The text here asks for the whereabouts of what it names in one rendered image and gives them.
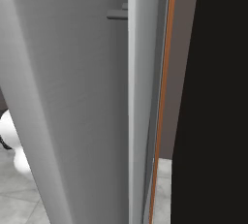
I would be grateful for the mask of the grey fridge door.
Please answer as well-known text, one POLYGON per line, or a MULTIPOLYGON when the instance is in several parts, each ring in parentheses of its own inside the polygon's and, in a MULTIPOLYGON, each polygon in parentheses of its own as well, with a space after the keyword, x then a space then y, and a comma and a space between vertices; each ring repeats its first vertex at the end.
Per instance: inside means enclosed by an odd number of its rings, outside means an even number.
MULTIPOLYGON (((159 0, 143 219, 169 0, 159 0)), ((0 90, 51 224, 129 224, 128 0, 0 0, 0 90)))

